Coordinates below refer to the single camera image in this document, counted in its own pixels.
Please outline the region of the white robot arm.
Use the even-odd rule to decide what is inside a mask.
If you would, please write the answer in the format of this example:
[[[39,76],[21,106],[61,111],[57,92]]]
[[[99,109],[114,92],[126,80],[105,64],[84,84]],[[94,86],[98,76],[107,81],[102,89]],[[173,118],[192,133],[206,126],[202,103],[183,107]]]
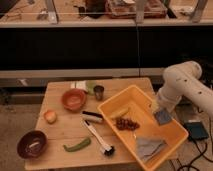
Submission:
[[[167,67],[163,72],[164,84],[157,92],[161,107],[172,112],[183,96],[213,118],[213,90],[199,81],[202,68],[195,61]]]

